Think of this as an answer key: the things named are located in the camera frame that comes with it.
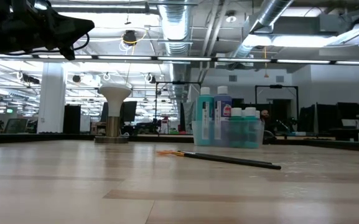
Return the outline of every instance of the black monitor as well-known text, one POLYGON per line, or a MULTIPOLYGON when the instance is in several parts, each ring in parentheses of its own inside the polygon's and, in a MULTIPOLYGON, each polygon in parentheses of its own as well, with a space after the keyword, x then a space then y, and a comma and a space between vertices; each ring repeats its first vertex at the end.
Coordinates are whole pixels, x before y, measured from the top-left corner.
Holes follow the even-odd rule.
POLYGON ((340 119, 359 120, 359 103, 337 103, 340 119))
MULTIPOLYGON (((127 101, 121 105, 120 119, 122 121, 124 121, 124 122, 135 121, 137 103, 138 103, 137 101, 127 101)), ((108 116, 109 116, 109 106, 107 103, 104 103, 102 115, 100 117, 100 122, 107 122, 108 116)))

